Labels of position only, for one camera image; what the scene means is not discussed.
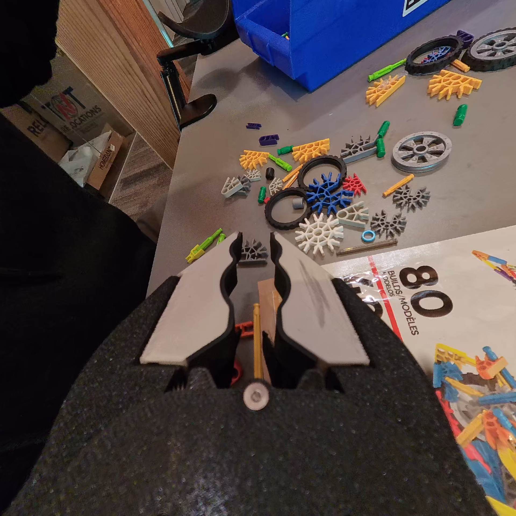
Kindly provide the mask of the dark grey connector with strip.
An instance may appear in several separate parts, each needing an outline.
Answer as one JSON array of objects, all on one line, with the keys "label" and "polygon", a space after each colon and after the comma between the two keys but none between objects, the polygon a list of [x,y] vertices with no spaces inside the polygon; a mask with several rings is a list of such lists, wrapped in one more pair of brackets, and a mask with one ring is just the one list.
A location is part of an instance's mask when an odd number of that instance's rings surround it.
[{"label": "dark grey connector with strip", "polygon": [[351,142],[346,143],[345,148],[341,149],[340,157],[345,164],[350,164],[376,154],[376,139],[369,136],[368,138],[360,137],[357,141],[351,139]]}]

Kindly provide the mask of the printed cardboard box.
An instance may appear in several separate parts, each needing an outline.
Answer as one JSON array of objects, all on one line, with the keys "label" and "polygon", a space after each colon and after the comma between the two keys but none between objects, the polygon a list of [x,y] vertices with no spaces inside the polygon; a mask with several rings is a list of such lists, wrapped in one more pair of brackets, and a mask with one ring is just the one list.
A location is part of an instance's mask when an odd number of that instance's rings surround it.
[{"label": "printed cardboard box", "polygon": [[75,147],[98,137],[106,124],[103,101],[72,85],[51,90],[35,88],[20,104],[34,110]]}]

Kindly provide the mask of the white plastic bag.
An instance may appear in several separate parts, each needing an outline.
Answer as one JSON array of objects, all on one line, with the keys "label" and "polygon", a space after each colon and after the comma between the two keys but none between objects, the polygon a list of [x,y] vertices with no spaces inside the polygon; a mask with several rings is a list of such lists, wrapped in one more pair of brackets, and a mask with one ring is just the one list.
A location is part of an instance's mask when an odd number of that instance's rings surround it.
[{"label": "white plastic bag", "polygon": [[80,186],[84,187],[97,161],[101,157],[112,131],[69,150],[59,161],[59,166]]}]

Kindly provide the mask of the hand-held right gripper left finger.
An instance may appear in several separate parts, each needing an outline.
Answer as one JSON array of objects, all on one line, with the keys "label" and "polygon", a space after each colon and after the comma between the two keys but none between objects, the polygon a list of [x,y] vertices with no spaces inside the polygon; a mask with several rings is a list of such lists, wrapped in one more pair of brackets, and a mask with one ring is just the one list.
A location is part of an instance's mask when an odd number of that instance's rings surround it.
[{"label": "hand-held right gripper left finger", "polygon": [[207,369],[229,388],[241,331],[230,294],[237,284],[242,233],[234,232],[177,277],[171,296],[140,356],[141,365]]}]

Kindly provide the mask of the black rubber tyre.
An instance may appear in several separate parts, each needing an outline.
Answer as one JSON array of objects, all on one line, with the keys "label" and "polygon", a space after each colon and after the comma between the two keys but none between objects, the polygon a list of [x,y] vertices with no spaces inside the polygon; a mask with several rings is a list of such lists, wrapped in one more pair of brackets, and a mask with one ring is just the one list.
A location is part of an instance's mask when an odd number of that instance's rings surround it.
[{"label": "black rubber tyre", "polygon": [[[288,223],[277,221],[273,217],[273,209],[275,205],[285,197],[297,197],[304,202],[305,210],[303,214],[297,219]],[[303,223],[305,219],[308,219],[313,213],[313,207],[308,203],[306,192],[299,187],[290,187],[283,189],[275,193],[270,197],[269,201],[265,205],[264,214],[267,222],[275,229],[280,231],[290,231],[299,227],[300,223]]]},{"label": "black rubber tyre", "polygon": [[[438,61],[421,64],[424,57],[426,57],[433,49],[440,46],[450,46],[450,53]],[[418,46],[408,55],[405,69],[410,75],[414,76],[435,74],[447,67],[455,59],[458,59],[461,51],[463,50],[462,47],[462,40],[456,35],[448,35],[432,39]]]},{"label": "black rubber tyre", "polygon": [[331,165],[339,171],[340,176],[338,179],[338,186],[341,186],[343,184],[343,181],[347,177],[347,165],[343,158],[327,154],[312,158],[308,160],[306,163],[300,165],[297,177],[298,187],[304,190],[304,192],[308,192],[309,187],[304,183],[304,178],[306,177],[306,174],[313,168],[323,164]]}]

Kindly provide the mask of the red fan connector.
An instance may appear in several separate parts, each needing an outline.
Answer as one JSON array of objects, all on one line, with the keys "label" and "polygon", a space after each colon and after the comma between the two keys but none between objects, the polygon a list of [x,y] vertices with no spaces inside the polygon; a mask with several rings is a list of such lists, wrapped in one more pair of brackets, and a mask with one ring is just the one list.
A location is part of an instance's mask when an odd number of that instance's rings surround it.
[{"label": "red fan connector", "polygon": [[367,189],[356,173],[343,181],[343,190],[352,192],[355,197],[367,194]]}]

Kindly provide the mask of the long yellow rod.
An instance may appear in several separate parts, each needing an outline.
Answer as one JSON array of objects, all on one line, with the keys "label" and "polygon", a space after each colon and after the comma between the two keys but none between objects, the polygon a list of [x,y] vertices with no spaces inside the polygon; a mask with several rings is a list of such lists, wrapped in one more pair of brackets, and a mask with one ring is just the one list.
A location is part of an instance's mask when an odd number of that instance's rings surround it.
[{"label": "long yellow rod", "polygon": [[255,379],[263,379],[261,350],[261,311],[260,304],[253,304],[253,375]]}]

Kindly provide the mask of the long grey rod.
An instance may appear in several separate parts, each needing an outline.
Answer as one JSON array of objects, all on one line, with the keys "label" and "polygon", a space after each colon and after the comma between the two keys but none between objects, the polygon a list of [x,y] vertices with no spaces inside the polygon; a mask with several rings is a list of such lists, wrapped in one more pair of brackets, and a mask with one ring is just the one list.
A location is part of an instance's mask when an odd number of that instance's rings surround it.
[{"label": "long grey rod", "polygon": [[394,247],[397,245],[398,245],[398,239],[393,238],[393,239],[388,239],[385,241],[365,243],[360,246],[345,248],[345,249],[339,250],[336,254],[337,254],[337,256],[352,255],[355,253],[371,252],[374,250],[390,248],[390,247]]}]

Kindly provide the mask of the wooden cabinet panel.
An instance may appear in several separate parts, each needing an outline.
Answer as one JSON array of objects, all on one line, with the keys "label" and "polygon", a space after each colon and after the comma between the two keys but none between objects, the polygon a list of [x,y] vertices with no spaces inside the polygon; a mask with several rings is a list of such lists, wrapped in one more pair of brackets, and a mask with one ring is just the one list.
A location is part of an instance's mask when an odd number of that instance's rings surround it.
[{"label": "wooden cabinet panel", "polygon": [[60,1],[57,45],[173,168],[180,132],[156,56],[166,41],[143,1]]}]

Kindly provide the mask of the small blue connector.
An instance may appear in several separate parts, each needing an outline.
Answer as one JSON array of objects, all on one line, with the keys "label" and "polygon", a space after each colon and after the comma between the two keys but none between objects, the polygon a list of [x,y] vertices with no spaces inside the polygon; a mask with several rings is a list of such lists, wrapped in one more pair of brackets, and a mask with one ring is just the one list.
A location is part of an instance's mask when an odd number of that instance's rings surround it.
[{"label": "small blue connector", "polygon": [[421,64],[435,62],[446,57],[451,51],[450,46],[440,46],[433,49],[426,57],[421,61]]}]

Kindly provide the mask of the grey wheel with black tyre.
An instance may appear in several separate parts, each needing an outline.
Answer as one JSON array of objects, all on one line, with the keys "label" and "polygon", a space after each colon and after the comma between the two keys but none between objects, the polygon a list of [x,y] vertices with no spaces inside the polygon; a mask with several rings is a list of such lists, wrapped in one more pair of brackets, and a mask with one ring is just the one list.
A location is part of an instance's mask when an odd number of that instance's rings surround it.
[{"label": "grey wheel with black tyre", "polygon": [[493,72],[515,66],[515,27],[479,37],[463,54],[462,62],[476,72]]}]

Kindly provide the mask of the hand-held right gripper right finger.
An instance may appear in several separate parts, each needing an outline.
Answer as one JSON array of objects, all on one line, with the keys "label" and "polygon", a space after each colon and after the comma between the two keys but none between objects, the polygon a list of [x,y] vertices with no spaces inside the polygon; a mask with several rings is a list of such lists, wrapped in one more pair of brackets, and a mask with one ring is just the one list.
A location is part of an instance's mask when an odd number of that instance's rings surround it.
[{"label": "hand-held right gripper right finger", "polygon": [[281,297],[269,346],[276,388],[295,388],[306,371],[368,366],[369,356],[333,277],[279,232],[270,234],[274,287]]}]

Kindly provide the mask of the blue bin with square label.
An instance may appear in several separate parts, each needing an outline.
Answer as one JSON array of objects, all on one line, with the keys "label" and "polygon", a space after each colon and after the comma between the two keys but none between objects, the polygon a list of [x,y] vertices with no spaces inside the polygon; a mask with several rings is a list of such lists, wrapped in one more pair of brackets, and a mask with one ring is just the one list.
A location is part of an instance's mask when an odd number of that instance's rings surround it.
[{"label": "blue bin with square label", "polygon": [[241,41],[312,92],[447,1],[232,1]]}]

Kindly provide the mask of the lime green rod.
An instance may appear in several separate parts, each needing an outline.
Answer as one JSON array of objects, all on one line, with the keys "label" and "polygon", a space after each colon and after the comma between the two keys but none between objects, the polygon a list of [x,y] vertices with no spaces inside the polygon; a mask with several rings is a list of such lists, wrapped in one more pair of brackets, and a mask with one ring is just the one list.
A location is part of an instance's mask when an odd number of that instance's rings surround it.
[{"label": "lime green rod", "polygon": [[367,81],[369,83],[371,83],[373,81],[377,81],[379,78],[384,77],[385,75],[390,74],[391,72],[393,72],[397,68],[400,68],[400,67],[404,66],[406,61],[407,61],[407,59],[405,58],[405,59],[402,59],[402,60],[397,61],[395,63],[389,64],[389,65],[385,66],[384,68],[381,68],[381,69],[377,70],[376,72],[368,75]]}]

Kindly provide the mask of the small cardboard box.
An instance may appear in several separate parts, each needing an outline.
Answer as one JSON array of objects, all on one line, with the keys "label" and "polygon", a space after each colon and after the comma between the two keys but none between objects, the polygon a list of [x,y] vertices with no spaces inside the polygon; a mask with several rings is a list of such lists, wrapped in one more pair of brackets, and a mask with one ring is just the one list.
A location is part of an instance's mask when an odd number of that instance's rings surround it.
[{"label": "small cardboard box", "polygon": [[89,140],[88,144],[97,156],[87,185],[100,191],[117,159],[127,150],[128,139],[106,123],[100,134]]}]

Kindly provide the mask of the printed construction toy bag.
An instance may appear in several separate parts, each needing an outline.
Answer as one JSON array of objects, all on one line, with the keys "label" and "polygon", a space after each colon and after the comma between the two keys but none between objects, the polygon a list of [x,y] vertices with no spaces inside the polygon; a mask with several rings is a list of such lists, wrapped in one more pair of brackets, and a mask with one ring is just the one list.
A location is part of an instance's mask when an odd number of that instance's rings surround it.
[{"label": "printed construction toy bag", "polygon": [[515,226],[322,267],[404,342],[487,501],[515,515]]}]

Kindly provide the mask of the white snowflake connector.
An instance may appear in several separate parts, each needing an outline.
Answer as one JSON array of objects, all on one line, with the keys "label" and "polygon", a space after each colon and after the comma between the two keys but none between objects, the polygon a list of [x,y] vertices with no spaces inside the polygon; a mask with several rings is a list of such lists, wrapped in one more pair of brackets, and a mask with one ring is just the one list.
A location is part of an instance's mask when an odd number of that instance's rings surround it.
[{"label": "white snowflake connector", "polygon": [[324,214],[313,214],[313,220],[305,218],[295,233],[295,241],[305,254],[312,250],[313,255],[320,253],[325,256],[325,248],[334,253],[340,247],[344,238],[344,227],[333,215],[325,219]]}]

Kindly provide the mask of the dark grey snowflake connector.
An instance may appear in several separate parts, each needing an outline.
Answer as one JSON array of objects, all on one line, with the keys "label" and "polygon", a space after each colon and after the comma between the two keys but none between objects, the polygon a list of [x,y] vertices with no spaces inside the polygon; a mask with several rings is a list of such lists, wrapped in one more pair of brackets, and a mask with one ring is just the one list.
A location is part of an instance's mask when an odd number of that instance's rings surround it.
[{"label": "dark grey snowflake connector", "polygon": [[392,194],[393,204],[400,210],[407,210],[407,212],[415,212],[417,209],[425,208],[430,201],[431,193],[427,191],[426,187],[412,192],[408,185],[404,185]]},{"label": "dark grey snowflake connector", "polygon": [[242,245],[242,254],[239,266],[265,266],[268,260],[268,250],[261,242],[255,239],[252,242],[245,240]]},{"label": "dark grey snowflake connector", "polygon": [[387,213],[382,210],[372,216],[370,229],[378,237],[384,235],[386,239],[394,239],[403,234],[406,225],[407,219],[402,213],[395,214],[389,219]]}]

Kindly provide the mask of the grey wheel hub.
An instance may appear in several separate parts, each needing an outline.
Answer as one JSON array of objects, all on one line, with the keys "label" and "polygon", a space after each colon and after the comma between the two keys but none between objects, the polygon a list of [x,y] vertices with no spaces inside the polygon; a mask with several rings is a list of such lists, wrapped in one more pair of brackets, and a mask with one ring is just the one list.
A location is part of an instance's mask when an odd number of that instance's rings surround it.
[{"label": "grey wheel hub", "polygon": [[440,132],[415,132],[400,139],[392,150],[391,162],[400,171],[420,174],[442,167],[453,144]]}]

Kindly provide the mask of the yellow fan connector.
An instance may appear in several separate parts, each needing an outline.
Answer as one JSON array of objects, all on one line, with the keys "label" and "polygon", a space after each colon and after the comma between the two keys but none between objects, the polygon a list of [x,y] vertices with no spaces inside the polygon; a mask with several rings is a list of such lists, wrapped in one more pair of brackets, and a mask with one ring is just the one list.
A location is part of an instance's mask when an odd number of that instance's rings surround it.
[{"label": "yellow fan connector", "polygon": [[269,152],[244,150],[239,162],[244,170],[255,170],[267,163]]},{"label": "yellow fan connector", "polygon": [[365,94],[366,103],[371,106],[379,107],[388,97],[403,86],[406,74],[389,75],[387,78],[379,78],[367,88]]},{"label": "yellow fan connector", "polygon": [[292,157],[293,160],[304,164],[309,160],[327,155],[330,150],[330,139],[321,139],[303,145],[293,146]]},{"label": "yellow fan connector", "polygon": [[482,80],[448,70],[441,70],[428,83],[427,94],[438,100],[449,100],[454,94],[458,99],[470,95],[481,87]]}]

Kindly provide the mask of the blue snowflake connector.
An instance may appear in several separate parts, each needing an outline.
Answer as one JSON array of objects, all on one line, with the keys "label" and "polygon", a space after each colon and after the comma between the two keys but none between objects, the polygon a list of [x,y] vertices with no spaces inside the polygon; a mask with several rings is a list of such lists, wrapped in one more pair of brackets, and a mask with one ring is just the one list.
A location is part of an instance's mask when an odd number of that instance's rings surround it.
[{"label": "blue snowflake connector", "polygon": [[337,214],[340,209],[348,207],[352,203],[354,192],[342,189],[343,178],[339,173],[336,181],[332,181],[332,173],[326,177],[321,175],[321,181],[314,179],[306,192],[307,203],[314,213],[320,215],[323,211],[329,217]]}]

